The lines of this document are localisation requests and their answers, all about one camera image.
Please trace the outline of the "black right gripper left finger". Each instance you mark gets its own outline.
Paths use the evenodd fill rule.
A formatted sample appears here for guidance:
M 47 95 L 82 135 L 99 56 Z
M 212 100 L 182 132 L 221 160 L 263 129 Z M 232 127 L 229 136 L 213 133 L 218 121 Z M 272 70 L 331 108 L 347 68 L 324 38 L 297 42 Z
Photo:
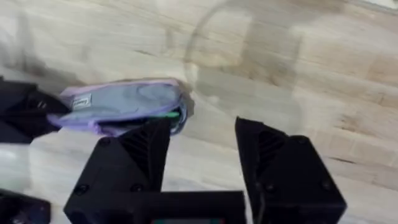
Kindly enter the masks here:
M 158 119 L 97 143 L 67 200 L 68 218 L 132 218 L 132 197 L 160 192 L 170 120 Z

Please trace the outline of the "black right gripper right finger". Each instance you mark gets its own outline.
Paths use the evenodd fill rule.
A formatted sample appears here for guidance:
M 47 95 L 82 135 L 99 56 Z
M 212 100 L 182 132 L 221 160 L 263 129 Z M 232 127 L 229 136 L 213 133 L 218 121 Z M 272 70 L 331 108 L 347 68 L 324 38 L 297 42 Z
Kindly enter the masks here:
M 347 203 L 308 137 L 244 118 L 235 133 L 254 223 L 340 221 Z

